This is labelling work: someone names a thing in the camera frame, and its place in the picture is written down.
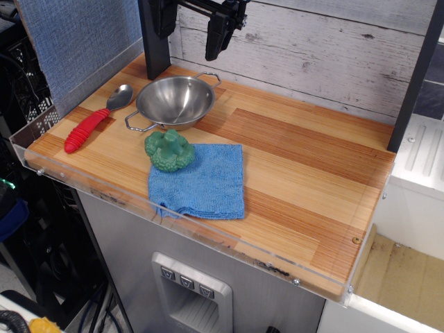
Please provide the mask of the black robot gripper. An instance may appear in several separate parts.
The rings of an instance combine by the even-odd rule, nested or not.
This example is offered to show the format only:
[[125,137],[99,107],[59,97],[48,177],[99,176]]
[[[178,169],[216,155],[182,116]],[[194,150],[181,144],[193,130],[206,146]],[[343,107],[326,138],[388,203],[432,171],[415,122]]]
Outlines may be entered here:
[[220,52],[228,47],[231,34],[230,20],[235,28],[246,25],[246,6],[248,1],[174,1],[152,0],[152,18],[154,31],[160,39],[172,34],[176,28],[178,4],[190,10],[210,17],[207,25],[207,41],[205,48],[206,61],[218,58]]

